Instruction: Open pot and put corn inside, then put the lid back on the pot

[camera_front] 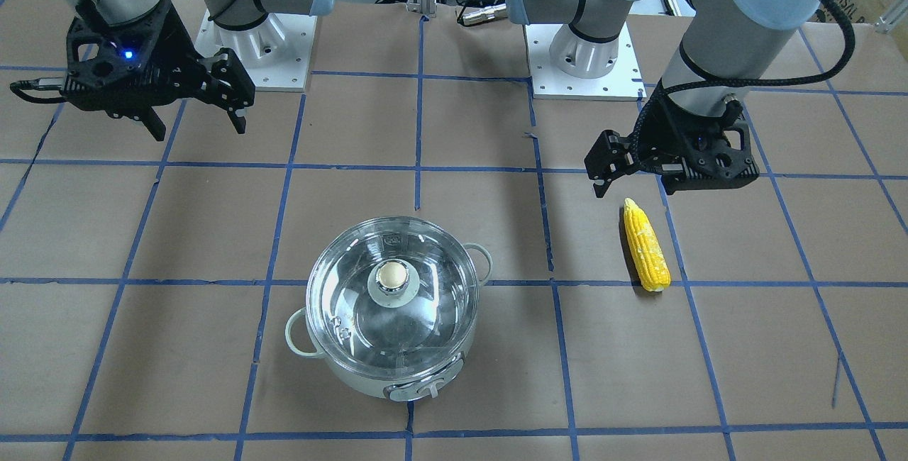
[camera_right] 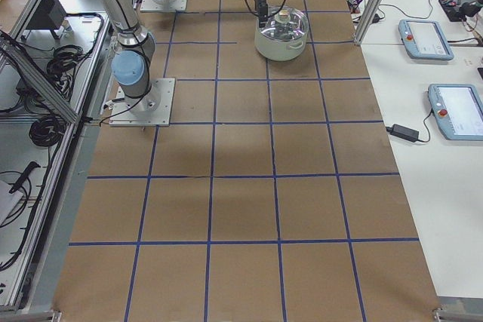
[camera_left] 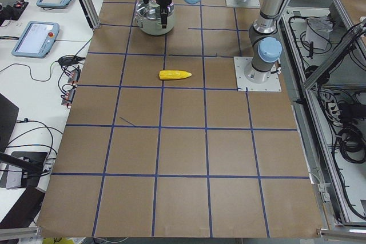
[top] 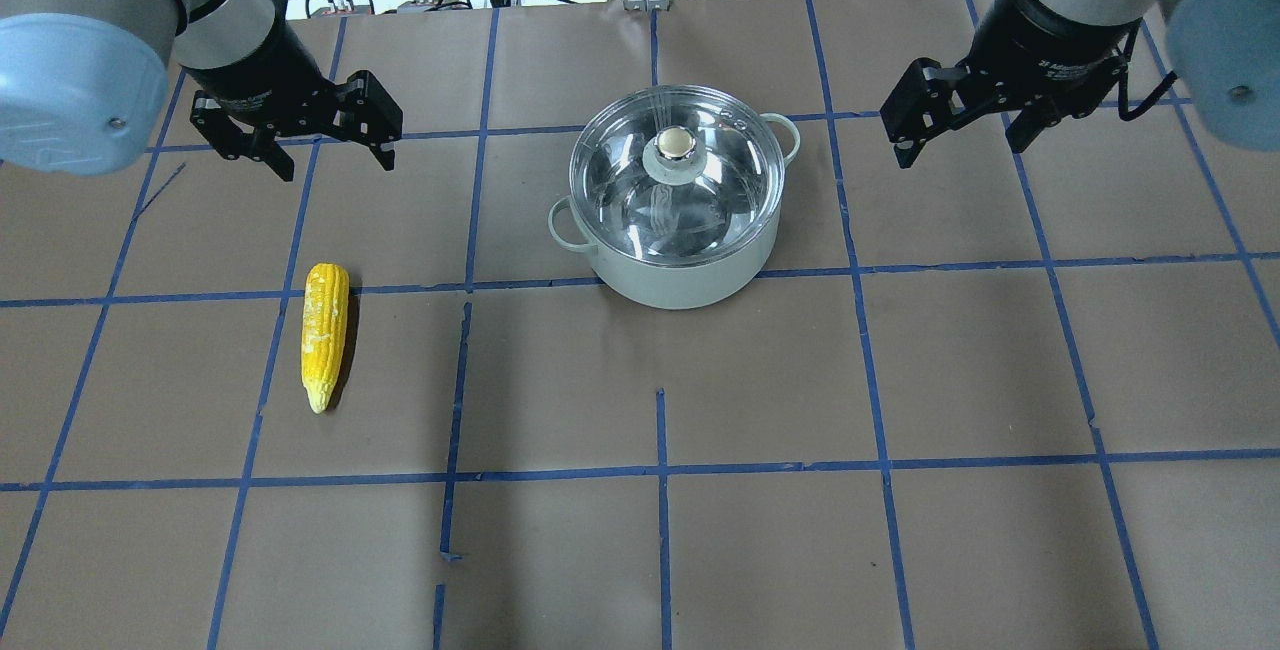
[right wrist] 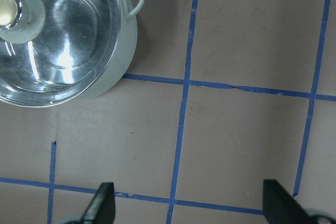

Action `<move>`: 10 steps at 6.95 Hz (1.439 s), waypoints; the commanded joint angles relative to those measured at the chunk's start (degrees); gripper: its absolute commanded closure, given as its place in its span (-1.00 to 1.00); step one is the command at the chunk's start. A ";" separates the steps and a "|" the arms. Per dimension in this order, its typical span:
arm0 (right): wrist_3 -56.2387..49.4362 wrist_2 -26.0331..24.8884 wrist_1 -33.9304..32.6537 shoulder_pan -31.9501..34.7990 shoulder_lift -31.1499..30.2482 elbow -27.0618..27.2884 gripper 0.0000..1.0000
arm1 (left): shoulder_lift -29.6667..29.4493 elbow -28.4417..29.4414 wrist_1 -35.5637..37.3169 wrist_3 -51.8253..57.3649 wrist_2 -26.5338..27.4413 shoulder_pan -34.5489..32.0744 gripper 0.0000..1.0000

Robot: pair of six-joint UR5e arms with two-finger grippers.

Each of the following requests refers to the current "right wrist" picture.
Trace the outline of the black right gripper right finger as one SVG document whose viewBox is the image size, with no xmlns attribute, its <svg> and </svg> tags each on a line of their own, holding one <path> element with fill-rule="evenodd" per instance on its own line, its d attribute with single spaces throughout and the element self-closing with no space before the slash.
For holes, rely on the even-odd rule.
<svg viewBox="0 0 336 224">
<path fill-rule="evenodd" d="M 263 181 L 262 203 L 268 223 L 318 223 L 317 217 L 308 215 L 277 180 Z"/>
</svg>

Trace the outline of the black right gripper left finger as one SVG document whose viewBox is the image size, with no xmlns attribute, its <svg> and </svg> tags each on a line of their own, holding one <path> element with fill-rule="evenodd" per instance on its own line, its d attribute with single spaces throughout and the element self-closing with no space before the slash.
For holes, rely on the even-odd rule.
<svg viewBox="0 0 336 224">
<path fill-rule="evenodd" d="M 114 183 L 102 183 L 81 217 L 81 223 L 113 224 L 115 220 Z"/>
</svg>

